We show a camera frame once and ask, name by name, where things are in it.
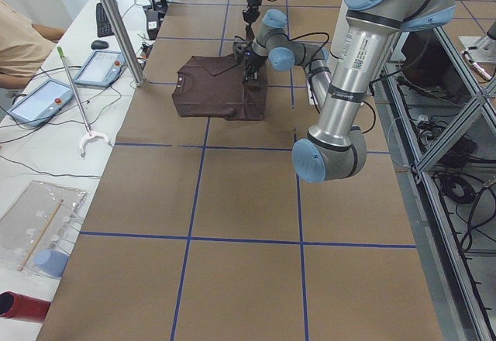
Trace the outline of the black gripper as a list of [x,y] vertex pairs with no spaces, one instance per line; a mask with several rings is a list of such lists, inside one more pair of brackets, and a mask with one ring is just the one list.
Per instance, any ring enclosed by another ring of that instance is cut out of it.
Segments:
[[258,79],[259,71],[267,60],[267,55],[259,55],[254,50],[247,48],[243,51],[243,79],[255,81]]
[[254,23],[260,16],[259,7],[263,0],[247,0],[247,6],[243,10],[243,19],[245,23]]

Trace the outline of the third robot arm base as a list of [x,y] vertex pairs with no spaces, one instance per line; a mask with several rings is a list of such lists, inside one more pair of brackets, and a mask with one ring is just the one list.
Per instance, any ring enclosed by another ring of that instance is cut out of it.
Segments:
[[495,71],[487,72],[484,65],[495,65],[495,22],[483,36],[459,36],[463,45],[461,56],[484,81],[491,81]]

